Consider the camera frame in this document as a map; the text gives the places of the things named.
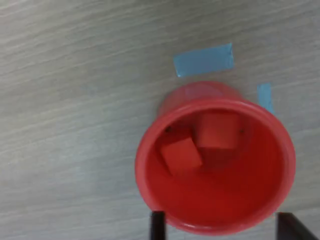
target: red block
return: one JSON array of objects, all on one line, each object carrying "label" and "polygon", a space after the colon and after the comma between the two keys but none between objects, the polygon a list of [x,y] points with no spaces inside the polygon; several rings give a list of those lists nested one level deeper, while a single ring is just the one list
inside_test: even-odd
[{"label": "red block", "polygon": [[188,129],[166,133],[161,155],[173,176],[183,175],[202,165],[202,159]]},{"label": "red block", "polygon": [[235,149],[240,133],[240,118],[235,113],[204,113],[195,126],[198,148]]}]

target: cup rim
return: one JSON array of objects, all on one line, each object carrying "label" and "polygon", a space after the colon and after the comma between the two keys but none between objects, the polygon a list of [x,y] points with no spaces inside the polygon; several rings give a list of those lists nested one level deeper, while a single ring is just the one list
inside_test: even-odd
[{"label": "cup rim", "polygon": [[283,154],[283,178],[277,193],[271,199],[271,201],[268,202],[259,211],[244,219],[242,223],[235,223],[226,227],[219,228],[200,225],[194,226],[186,224],[183,221],[170,215],[169,212],[166,212],[167,223],[169,223],[173,227],[176,227],[177,229],[194,234],[228,235],[255,226],[277,210],[277,208],[282,204],[286,196],[289,194],[295,178],[296,156],[294,145],[289,136],[289,133],[274,115],[272,115],[261,106],[243,99],[230,99],[224,97],[221,97],[219,99],[212,99],[210,97],[200,99],[198,98],[191,100],[188,103],[184,103],[176,107],[175,109],[159,116],[147,129],[139,144],[135,158],[135,180],[143,200],[151,210],[162,210],[160,203],[153,195],[153,192],[149,189],[148,181],[146,180],[146,164],[148,155],[155,141],[167,126],[182,118],[183,116],[205,110],[218,109],[235,111],[252,117],[261,122],[272,132]]}]

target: tape strip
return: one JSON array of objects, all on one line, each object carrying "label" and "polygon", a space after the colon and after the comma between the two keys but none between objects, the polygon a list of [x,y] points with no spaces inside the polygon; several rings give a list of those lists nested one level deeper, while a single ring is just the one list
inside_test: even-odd
[{"label": "tape strip", "polygon": [[173,61],[178,77],[231,69],[234,67],[232,43],[184,52],[176,55]]},{"label": "tape strip", "polygon": [[258,102],[259,105],[267,109],[270,113],[275,114],[274,107],[272,104],[271,96],[271,84],[263,83],[257,86]]}]

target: plastic cup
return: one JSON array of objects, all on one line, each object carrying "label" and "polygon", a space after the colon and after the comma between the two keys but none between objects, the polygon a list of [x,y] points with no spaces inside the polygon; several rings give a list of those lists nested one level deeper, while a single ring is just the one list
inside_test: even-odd
[{"label": "plastic cup", "polygon": [[[172,174],[159,150],[162,139],[171,129],[187,126],[196,142],[202,134],[198,120],[208,114],[237,116],[232,145],[215,138],[213,148],[197,147],[201,166],[183,176]],[[217,129],[230,129],[232,121],[223,122]],[[223,83],[202,81],[176,89],[163,101],[139,144],[135,178],[145,203],[165,211],[170,225],[195,234],[227,235],[276,211],[294,182],[295,166],[291,138],[274,115]]]}]

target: table surface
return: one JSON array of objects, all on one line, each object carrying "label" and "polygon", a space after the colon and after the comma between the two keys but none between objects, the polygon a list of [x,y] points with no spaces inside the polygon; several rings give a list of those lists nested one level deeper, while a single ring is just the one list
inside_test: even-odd
[{"label": "table surface", "polygon": [[[139,141],[164,96],[270,82],[296,149],[280,207],[320,237],[320,2],[0,0],[0,239],[148,239]],[[173,56],[233,43],[231,70],[178,78]],[[232,236],[275,238],[275,218]],[[168,228],[170,240],[208,237]]]}]

